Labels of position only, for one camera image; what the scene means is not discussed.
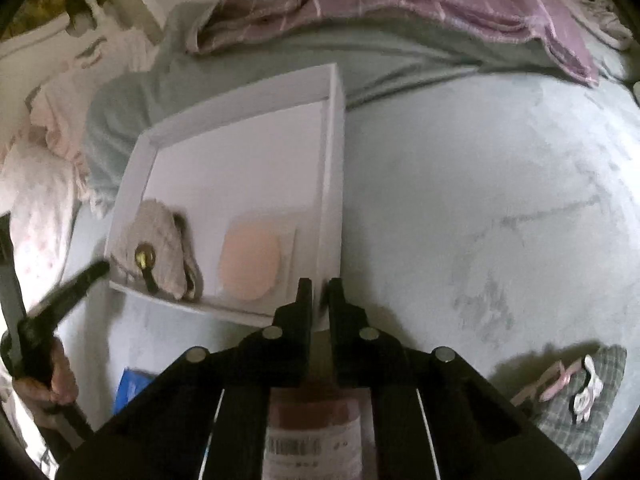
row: barcode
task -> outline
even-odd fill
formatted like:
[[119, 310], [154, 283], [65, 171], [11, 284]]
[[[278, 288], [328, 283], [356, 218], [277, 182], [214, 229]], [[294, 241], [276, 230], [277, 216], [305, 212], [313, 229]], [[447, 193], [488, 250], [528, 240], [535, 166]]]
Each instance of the barcode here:
[[269, 480], [352, 480], [356, 476], [349, 475], [343, 472], [325, 473], [314, 476], [274, 476], [269, 477]]
[[274, 455], [319, 456], [319, 438], [267, 438], [267, 452]]

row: plaid cloth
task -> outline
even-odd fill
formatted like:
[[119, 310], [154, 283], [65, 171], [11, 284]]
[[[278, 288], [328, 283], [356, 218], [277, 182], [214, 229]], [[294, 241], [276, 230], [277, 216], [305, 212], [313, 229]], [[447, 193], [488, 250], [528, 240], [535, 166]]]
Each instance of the plaid cloth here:
[[625, 374], [626, 349], [621, 346], [602, 347], [592, 357], [604, 389], [591, 408], [589, 421], [576, 424], [572, 409], [575, 395], [589, 380], [589, 374], [584, 368], [574, 374], [569, 384], [553, 399], [539, 404], [540, 412], [532, 419], [577, 465], [585, 465], [593, 458], [602, 428]]

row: white tray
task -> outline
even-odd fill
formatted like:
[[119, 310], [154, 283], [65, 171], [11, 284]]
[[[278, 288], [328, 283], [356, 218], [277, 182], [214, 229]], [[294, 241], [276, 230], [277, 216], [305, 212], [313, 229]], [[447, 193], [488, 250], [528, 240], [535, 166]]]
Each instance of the white tray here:
[[[334, 64], [266, 79], [200, 103], [144, 132], [116, 199], [105, 255], [156, 198], [187, 219], [204, 282], [198, 303], [151, 296], [143, 283], [111, 273], [111, 286], [169, 306], [267, 326], [292, 303], [300, 278], [314, 285], [314, 321], [322, 322], [324, 284], [340, 275], [344, 97]], [[276, 287], [250, 303], [220, 292], [218, 259], [226, 229], [261, 218], [281, 231]]]

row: human hand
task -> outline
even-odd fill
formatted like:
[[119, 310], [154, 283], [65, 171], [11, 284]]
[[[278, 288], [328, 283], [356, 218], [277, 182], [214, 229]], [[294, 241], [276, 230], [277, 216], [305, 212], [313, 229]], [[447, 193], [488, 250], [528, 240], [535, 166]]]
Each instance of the human hand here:
[[14, 380], [14, 390], [33, 415], [36, 425], [55, 429], [54, 418], [46, 413], [55, 405], [71, 404], [78, 398], [76, 376], [71, 371], [69, 359], [60, 339], [55, 338], [51, 348], [53, 376], [51, 388], [31, 377]]

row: purple blanket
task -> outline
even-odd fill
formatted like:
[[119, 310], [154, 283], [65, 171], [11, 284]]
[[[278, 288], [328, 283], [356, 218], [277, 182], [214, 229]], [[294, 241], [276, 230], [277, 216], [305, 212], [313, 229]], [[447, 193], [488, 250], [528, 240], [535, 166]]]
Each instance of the purple blanket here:
[[598, 81], [580, 30], [560, 0], [219, 0], [194, 25], [187, 50], [206, 54], [303, 25], [380, 12], [412, 12], [489, 42], [537, 39], [573, 79], [591, 86]]

